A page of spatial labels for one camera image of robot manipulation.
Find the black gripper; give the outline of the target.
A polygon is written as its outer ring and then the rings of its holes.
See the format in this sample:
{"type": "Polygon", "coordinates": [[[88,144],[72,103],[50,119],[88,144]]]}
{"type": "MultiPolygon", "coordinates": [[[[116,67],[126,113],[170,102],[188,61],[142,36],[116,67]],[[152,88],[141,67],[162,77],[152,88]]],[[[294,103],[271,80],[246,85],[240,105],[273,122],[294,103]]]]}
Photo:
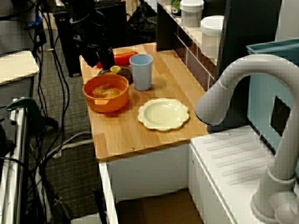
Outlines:
{"type": "Polygon", "coordinates": [[[83,40],[83,35],[74,35],[78,53],[90,67],[97,66],[109,70],[114,66],[113,49],[108,43],[106,30],[92,31],[90,38],[83,40]]]}

